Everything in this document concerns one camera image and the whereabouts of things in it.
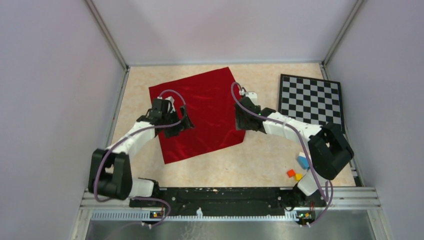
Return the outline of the red cloth napkin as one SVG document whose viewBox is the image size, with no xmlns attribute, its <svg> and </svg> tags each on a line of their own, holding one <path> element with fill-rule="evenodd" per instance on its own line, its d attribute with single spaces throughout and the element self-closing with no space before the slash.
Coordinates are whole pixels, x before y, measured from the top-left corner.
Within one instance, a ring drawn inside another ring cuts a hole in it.
<svg viewBox="0 0 424 240">
<path fill-rule="evenodd" d="M 237 87 L 231 87 L 235 78 L 229 67 L 215 69 L 186 78 L 149 87 L 150 99 L 164 90 L 175 90 L 186 102 L 192 129 L 178 136 L 159 134 L 163 161 L 171 164 L 240 144 L 245 130 L 236 129 Z"/>
</svg>

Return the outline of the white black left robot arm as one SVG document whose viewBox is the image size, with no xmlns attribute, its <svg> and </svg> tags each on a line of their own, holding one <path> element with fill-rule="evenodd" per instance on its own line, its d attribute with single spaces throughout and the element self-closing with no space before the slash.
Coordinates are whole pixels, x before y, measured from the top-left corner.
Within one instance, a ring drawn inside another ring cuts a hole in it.
<svg viewBox="0 0 424 240">
<path fill-rule="evenodd" d="M 171 138 L 194 128 L 187 113 L 187 105 L 184 103 L 179 110 L 180 113 L 172 97 L 155 98 L 151 108 L 116 143 L 96 149 L 91 156 L 88 191 L 96 199 L 100 196 L 105 196 L 107 200 L 141 197 L 147 206 L 156 206 L 161 198 L 156 190 L 158 183 L 152 179 L 134 178 L 131 158 L 160 133 Z"/>
</svg>

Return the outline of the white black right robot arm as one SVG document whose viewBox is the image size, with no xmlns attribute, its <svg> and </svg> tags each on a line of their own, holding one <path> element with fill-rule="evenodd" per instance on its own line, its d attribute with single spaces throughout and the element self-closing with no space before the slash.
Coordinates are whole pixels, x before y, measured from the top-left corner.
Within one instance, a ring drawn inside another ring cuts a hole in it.
<svg viewBox="0 0 424 240">
<path fill-rule="evenodd" d="M 309 169 L 294 187 L 293 200 L 299 206 L 307 206 L 315 192 L 322 193 L 322 187 L 327 187 L 354 157 L 339 124 L 301 122 L 274 109 L 261 108 L 248 96 L 236 100 L 234 106 L 238 129 L 283 137 L 301 145 Z"/>
</svg>

